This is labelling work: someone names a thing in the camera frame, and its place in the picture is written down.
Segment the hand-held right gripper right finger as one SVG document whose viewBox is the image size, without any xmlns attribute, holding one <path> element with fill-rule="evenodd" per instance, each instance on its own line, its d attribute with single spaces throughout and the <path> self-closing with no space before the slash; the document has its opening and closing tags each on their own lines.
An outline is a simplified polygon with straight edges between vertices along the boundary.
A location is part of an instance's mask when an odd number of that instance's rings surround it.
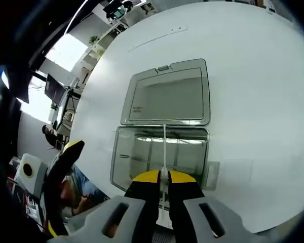
<svg viewBox="0 0 304 243">
<path fill-rule="evenodd" d="M 206 197 L 196 180 L 168 172 L 169 217 L 176 242 L 258 242 L 241 217 L 223 203 Z"/>
</svg>

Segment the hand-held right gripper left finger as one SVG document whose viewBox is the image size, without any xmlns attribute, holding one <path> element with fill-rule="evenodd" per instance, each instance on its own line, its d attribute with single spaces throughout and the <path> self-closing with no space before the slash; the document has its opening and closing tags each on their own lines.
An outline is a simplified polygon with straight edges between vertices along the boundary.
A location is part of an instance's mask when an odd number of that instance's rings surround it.
<svg viewBox="0 0 304 243">
<path fill-rule="evenodd" d="M 151 242 L 159 216 L 160 172 L 136 176 L 125 195 L 90 212 L 68 242 Z"/>
</svg>

